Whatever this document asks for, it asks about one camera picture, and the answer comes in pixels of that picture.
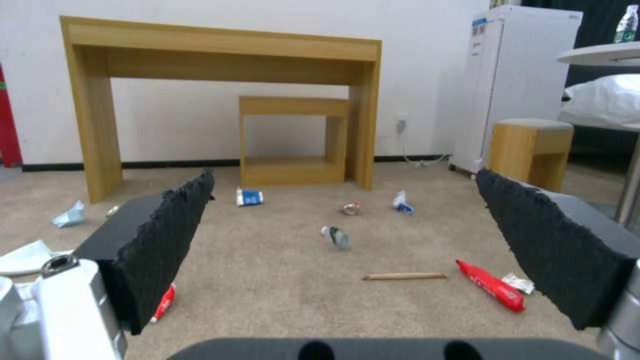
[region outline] wooden console table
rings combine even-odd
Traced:
[[[60,17],[90,202],[122,182],[110,78],[349,86],[346,177],[370,190],[380,40]]]

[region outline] bottle label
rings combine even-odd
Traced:
[[[614,42],[631,42],[636,39],[636,32],[633,30],[619,31],[616,33]]]
[[[260,200],[260,192],[253,192],[253,191],[249,191],[249,190],[243,190],[242,191],[242,196],[243,196],[243,205],[244,206],[262,204],[262,201]]]
[[[407,215],[413,215],[413,213],[415,212],[414,208],[405,202],[401,202],[400,204],[398,204],[396,206],[396,210]]]
[[[331,238],[331,242],[332,242],[334,245],[338,245],[338,243],[337,243],[337,242],[335,242],[335,238],[336,238],[336,236],[337,236],[337,235],[338,235],[338,228],[337,228],[337,227],[333,227],[333,226],[331,226],[331,227],[329,228],[329,237]]]

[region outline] white cable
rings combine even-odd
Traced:
[[[435,160],[431,160],[431,161],[425,161],[425,160],[419,160],[419,161],[412,161],[410,160],[407,155],[406,155],[406,142],[404,141],[404,137],[402,134],[400,134],[401,137],[401,141],[402,141],[402,156],[404,157],[404,160],[413,165],[414,167],[427,167],[429,165],[433,165],[437,162],[439,162],[440,160],[444,159],[447,157],[446,154],[443,154],[441,157],[435,159]]]

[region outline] red tube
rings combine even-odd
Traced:
[[[158,304],[158,308],[156,309],[156,313],[151,318],[152,323],[156,323],[160,318],[164,316],[166,310],[171,306],[173,302],[173,298],[175,297],[175,284],[172,283],[169,287],[169,290],[164,293],[162,299],[160,299],[160,304]]]
[[[524,296],[504,281],[493,277],[486,270],[468,264],[460,259],[456,260],[460,271],[474,284],[495,297],[502,305],[511,311],[519,313],[524,310]]]

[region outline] black baseboard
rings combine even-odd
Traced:
[[[440,159],[443,156],[443,154],[440,155],[407,155],[406,157],[411,160],[411,161],[420,161],[420,160],[424,160],[424,161],[431,161],[431,160],[437,160]],[[377,163],[397,163],[400,161],[406,161],[404,156],[400,155],[400,156],[375,156],[373,158],[373,161],[377,162]]]
[[[435,160],[442,155],[409,155],[411,161]],[[377,163],[393,163],[404,161],[402,156],[376,156]],[[238,159],[221,160],[179,160],[179,161],[125,161],[122,168],[180,168],[180,167],[237,167],[240,166]],[[23,172],[37,171],[78,171],[84,170],[82,163],[60,163],[60,164],[23,164]]]

